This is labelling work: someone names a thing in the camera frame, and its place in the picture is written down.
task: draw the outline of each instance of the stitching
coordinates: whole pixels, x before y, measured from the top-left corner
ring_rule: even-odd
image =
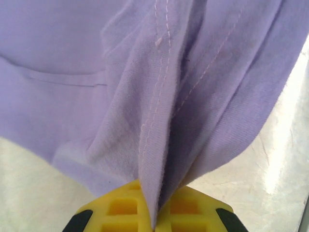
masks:
[[[246,3],[244,4],[244,6],[241,8],[241,10],[239,11],[238,14],[238,18],[236,20],[236,22],[234,23],[233,27],[230,29],[230,31],[228,32],[226,38],[223,40],[222,44],[219,46],[219,49],[217,51],[217,54],[215,55],[215,57],[211,60],[211,62],[207,65],[205,71],[203,72],[203,74],[199,77],[198,81],[193,85],[193,87],[190,89],[189,93],[187,94],[187,96],[184,98],[183,102],[181,103],[181,105],[179,106],[179,108],[176,110],[176,112],[174,113],[173,117],[175,117],[177,115],[177,113],[180,111],[180,109],[182,108],[182,106],[184,105],[184,103],[188,100],[189,96],[191,95],[192,91],[197,87],[197,85],[199,84],[199,82],[204,78],[207,70],[211,67],[211,65],[216,61],[216,59],[218,58],[223,46],[225,45],[226,41],[228,40],[228,38],[230,37],[230,35],[232,34],[232,32],[234,31],[234,29],[236,28],[236,25],[239,22],[239,19],[242,16],[242,12],[244,10],[244,8],[246,7],[248,1],[246,1]]]
[[[155,15],[155,30],[156,30],[156,33],[158,34],[158,15],[157,15],[157,4],[158,4],[158,0],[155,0],[154,2],[154,15]],[[149,120],[149,114],[150,114],[150,111],[151,111],[151,108],[152,108],[152,102],[154,100],[154,97],[155,97],[155,91],[157,89],[157,86],[158,86],[158,83],[159,83],[159,80],[160,80],[160,76],[161,76],[161,71],[162,71],[162,64],[163,64],[163,60],[162,60],[162,57],[160,59],[160,69],[159,69],[159,75],[158,75],[158,79],[156,81],[156,84],[154,86],[154,91],[153,91],[153,94],[152,94],[152,98],[151,98],[151,101],[150,101],[150,106],[149,106],[149,110],[148,110],[148,114],[147,114],[147,118],[145,120],[145,122],[142,124],[142,126],[140,127],[140,133],[142,134],[143,133],[143,128],[145,127],[145,125],[147,124],[148,120]],[[141,157],[141,168],[140,168],[140,172],[142,173],[143,171],[143,163],[144,163],[144,153]]]
[[[162,89],[164,87],[164,83],[165,83],[165,80],[167,78],[167,74],[168,74],[168,69],[169,69],[169,61],[170,61],[170,54],[171,54],[171,41],[170,41],[170,30],[169,30],[169,17],[168,17],[168,14],[169,14],[169,9],[168,9],[168,3],[169,3],[169,0],[166,0],[166,28],[167,28],[167,31],[168,31],[168,37],[169,37],[169,57],[168,57],[168,63],[167,63],[167,66],[166,66],[166,69],[165,69],[165,76],[164,76],[164,79],[163,79],[163,82],[162,82],[162,86],[161,86],[161,90],[160,90],[160,93],[159,93],[159,97],[158,97],[158,101],[156,103],[156,108],[155,108],[155,111],[154,111],[154,116],[152,118],[152,122],[151,122],[151,125],[150,125],[150,129],[148,131],[148,134],[147,134],[147,138],[146,138],[146,142],[145,142],[145,146],[144,146],[144,149],[143,149],[143,155],[142,155],[142,166],[141,166],[141,171],[143,169],[143,157],[146,153],[146,148],[147,148],[147,144],[148,144],[148,139],[149,139],[149,136],[150,136],[150,132],[152,131],[153,129],[153,125],[154,125],[154,121],[155,121],[155,116],[157,114],[157,110],[159,108],[159,105],[160,105],[160,100],[161,100],[161,94],[162,94]]]

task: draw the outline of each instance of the yellow plastic object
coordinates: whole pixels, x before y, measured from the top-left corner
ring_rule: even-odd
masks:
[[[227,227],[218,209],[234,215],[229,205],[190,187],[183,187],[174,193],[159,212],[155,232],[247,231],[244,227],[234,230],[235,223]],[[86,217],[84,224],[81,219],[72,220],[81,214]],[[148,208],[137,180],[83,206],[74,217],[63,232],[153,232]]]

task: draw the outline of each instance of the purple fabric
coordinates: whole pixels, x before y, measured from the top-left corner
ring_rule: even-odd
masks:
[[[154,225],[258,134],[309,1],[12,0],[0,22],[0,135],[96,195],[139,178]]]

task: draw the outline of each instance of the seam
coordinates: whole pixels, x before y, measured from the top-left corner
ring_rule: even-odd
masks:
[[[144,149],[143,149],[141,171],[143,170],[143,166],[144,166],[143,165],[143,161],[144,161],[144,155],[146,153],[146,148],[147,148],[147,145],[148,145],[148,139],[149,139],[149,136],[150,136],[150,132],[153,129],[153,125],[154,125],[154,121],[155,121],[155,116],[157,114],[157,110],[158,110],[159,105],[160,105],[162,90],[163,90],[163,87],[164,87],[164,84],[165,84],[165,81],[166,81],[166,78],[167,78],[167,74],[168,74],[168,69],[169,69],[170,54],[171,54],[171,39],[170,39],[170,29],[169,29],[169,8],[168,8],[168,4],[169,4],[169,0],[166,0],[165,19],[166,19],[166,28],[167,28],[167,31],[168,31],[168,39],[169,39],[169,57],[168,57],[168,62],[167,62],[167,66],[166,66],[166,69],[165,69],[165,76],[164,76],[164,79],[163,79],[163,82],[162,82],[162,86],[161,86],[161,90],[160,90],[160,93],[159,93],[159,96],[158,96],[158,101],[156,103],[156,108],[155,108],[155,111],[154,111],[154,116],[152,118],[152,122],[150,124],[150,128],[149,128],[149,131],[148,131],[148,134],[147,134],[147,138],[146,138],[146,141],[145,141],[145,146],[144,146]]]
[[[221,50],[223,49],[225,43],[227,42],[227,40],[229,39],[230,35],[232,34],[232,32],[234,31],[234,29],[236,28],[236,25],[238,24],[243,10],[245,9],[245,7],[247,6],[248,0],[246,1],[246,3],[244,4],[244,6],[241,8],[241,10],[239,11],[238,14],[238,18],[236,20],[236,22],[234,23],[233,27],[230,29],[230,31],[228,32],[226,38],[223,40],[223,42],[221,43],[221,45],[218,48],[217,54],[214,56],[214,58],[211,60],[211,62],[207,65],[205,71],[203,72],[203,74],[199,77],[198,81],[193,85],[193,87],[190,89],[189,93],[187,94],[187,96],[184,98],[183,102],[181,103],[181,105],[178,107],[178,109],[176,110],[176,112],[174,113],[173,117],[175,117],[178,112],[180,111],[180,109],[182,108],[182,106],[184,105],[184,103],[188,100],[189,96],[191,95],[192,91],[197,87],[197,85],[200,83],[200,81],[205,77],[206,72],[208,71],[208,69],[212,66],[212,64],[216,61],[216,59],[218,58]]]
[[[158,0],[155,0],[154,2],[154,16],[155,16],[155,30],[156,30],[156,34],[158,36],[158,15],[157,15],[157,4],[158,4]],[[152,97],[151,97],[151,100],[150,100],[150,106],[149,106],[149,110],[148,110],[148,114],[147,114],[147,118],[145,120],[145,122],[142,124],[142,126],[140,127],[140,134],[143,133],[143,128],[145,127],[145,125],[147,124],[148,120],[149,120],[149,116],[150,116],[150,111],[151,111],[151,108],[152,108],[152,102],[155,98],[155,91],[157,89],[157,86],[158,86],[158,83],[159,83],[159,80],[160,80],[160,76],[161,76],[161,71],[162,71],[162,64],[163,64],[163,60],[162,60],[162,57],[160,58],[160,69],[159,69],[159,75],[158,75],[158,78],[157,78],[157,81],[156,81],[156,84],[154,86],[154,90],[153,90],[153,93],[152,93]],[[141,168],[140,168],[140,172],[142,173],[143,172],[143,163],[144,163],[144,153],[143,155],[141,156]]]

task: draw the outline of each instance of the white surface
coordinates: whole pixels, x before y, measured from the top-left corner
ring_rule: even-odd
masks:
[[[231,205],[250,232],[295,232],[309,193],[308,45],[255,141],[192,187]],[[93,196],[0,140],[0,232],[60,232]]]

